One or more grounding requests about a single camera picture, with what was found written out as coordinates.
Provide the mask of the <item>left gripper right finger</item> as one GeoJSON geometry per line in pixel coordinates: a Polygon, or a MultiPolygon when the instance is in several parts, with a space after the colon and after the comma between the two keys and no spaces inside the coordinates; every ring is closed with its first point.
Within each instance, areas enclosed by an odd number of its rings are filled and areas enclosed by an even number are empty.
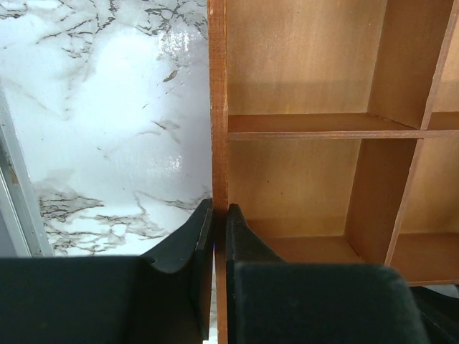
{"type": "Polygon", "coordinates": [[[289,263],[227,213],[230,343],[427,343],[402,277],[378,264],[289,263]]]}

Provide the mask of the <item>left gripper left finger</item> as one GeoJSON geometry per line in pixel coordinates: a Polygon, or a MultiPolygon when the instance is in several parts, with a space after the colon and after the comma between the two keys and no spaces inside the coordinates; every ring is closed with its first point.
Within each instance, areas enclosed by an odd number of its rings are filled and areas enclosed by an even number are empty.
{"type": "Polygon", "coordinates": [[[138,256],[4,258],[3,343],[202,343],[213,204],[138,256]]]}

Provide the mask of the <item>brown compartment tray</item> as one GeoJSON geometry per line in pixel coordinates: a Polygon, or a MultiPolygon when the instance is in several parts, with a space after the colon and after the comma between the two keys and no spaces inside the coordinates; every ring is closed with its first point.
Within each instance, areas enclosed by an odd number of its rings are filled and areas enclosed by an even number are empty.
{"type": "Polygon", "coordinates": [[[458,3],[209,1],[217,337],[226,221],[289,262],[458,282],[458,3]]]}

